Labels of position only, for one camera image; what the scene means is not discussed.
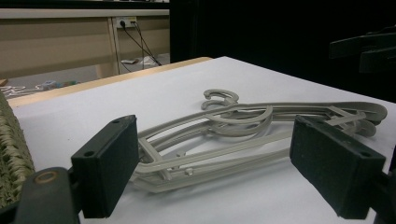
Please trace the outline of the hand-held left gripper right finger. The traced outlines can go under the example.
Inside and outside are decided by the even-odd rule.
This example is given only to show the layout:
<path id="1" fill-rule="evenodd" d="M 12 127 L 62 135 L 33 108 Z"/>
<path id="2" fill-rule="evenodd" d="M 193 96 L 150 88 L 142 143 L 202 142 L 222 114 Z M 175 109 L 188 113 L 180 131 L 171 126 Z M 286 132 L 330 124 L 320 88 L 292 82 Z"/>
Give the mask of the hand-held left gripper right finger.
<path id="1" fill-rule="evenodd" d="M 364 219 L 386 158 L 321 119 L 294 121 L 290 160 L 337 216 Z"/>

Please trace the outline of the white wall socket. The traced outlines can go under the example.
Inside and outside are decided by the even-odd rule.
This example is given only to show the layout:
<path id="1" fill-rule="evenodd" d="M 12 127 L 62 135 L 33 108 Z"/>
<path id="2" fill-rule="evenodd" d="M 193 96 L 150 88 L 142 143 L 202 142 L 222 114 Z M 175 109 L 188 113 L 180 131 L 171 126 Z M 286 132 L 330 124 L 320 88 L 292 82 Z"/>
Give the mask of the white wall socket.
<path id="1" fill-rule="evenodd" d="M 116 26 L 118 29 L 134 28 L 137 17 L 117 17 Z"/>

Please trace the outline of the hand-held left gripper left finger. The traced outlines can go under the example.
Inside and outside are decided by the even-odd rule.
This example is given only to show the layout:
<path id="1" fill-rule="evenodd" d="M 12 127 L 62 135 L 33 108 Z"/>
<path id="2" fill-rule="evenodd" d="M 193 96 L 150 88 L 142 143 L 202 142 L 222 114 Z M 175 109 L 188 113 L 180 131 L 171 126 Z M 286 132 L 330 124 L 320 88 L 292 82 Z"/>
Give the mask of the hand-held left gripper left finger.
<path id="1" fill-rule="evenodd" d="M 110 121 L 71 162 L 84 217 L 110 217 L 139 163 L 136 116 Z"/>

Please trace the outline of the green woven mat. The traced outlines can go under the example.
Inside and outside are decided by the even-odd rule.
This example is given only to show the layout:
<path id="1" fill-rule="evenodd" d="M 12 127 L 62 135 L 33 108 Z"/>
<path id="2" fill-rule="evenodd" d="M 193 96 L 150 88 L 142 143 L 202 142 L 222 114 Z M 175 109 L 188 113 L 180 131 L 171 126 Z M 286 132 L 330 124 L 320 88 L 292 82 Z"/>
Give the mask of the green woven mat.
<path id="1" fill-rule="evenodd" d="M 24 181 L 34 172 L 23 130 L 0 92 L 0 208 L 20 199 Z"/>

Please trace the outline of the white papers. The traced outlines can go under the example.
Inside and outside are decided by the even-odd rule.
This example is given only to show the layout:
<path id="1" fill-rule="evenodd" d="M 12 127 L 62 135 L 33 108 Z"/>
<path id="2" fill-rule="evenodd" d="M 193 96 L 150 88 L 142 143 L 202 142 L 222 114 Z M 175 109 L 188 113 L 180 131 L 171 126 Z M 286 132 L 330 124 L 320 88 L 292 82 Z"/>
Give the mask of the white papers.
<path id="1" fill-rule="evenodd" d="M 135 59 L 124 59 L 121 60 L 122 63 L 126 63 L 126 64 L 141 64 L 141 65 L 145 65 L 145 66 L 149 66 L 149 65 L 157 65 L 157 63 L 149 56 L 146 56 L 144 58 L 135 58 Z"/>

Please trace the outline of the pile of white hangers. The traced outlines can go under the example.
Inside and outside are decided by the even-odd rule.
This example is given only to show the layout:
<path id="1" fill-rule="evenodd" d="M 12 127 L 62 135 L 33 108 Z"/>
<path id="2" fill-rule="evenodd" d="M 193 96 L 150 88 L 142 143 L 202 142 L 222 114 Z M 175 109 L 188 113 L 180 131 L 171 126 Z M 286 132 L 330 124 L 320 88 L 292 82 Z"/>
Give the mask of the pile of white hangers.
<path id="1" fill-rule="evenodd" d="M 24 86 L 4 86 L 4 87 L 0 87 L 0 91 L 6 97 L 14 97 L 14 96 L 22 96 L 22 95 L 31 94 L 31 93 L 35 92 L 35 89 L 27 89 Z"/>

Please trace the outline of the small coloured toys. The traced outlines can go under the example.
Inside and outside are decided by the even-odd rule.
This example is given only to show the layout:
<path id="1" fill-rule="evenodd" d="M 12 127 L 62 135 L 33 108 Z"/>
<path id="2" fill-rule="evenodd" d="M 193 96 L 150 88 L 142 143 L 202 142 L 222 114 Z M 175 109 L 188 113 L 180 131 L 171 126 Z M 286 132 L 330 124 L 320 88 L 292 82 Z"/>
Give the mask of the small coloured toys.
<path id="1" fill-rule="evenodd" d="M 36 88 L 41 91 L 50 91 L 50 90 L 60 89 L 60 88 L 73 86 L 73 85 L 77 85 L 77 84 L 78 84 L 78 81 L 75 81 L 75 80 L 63 81 L 63 82 L 58 82 L 55 80 L 47 80 L 47 81 L 43 82 L 42 84 L 37 85 Z"/>

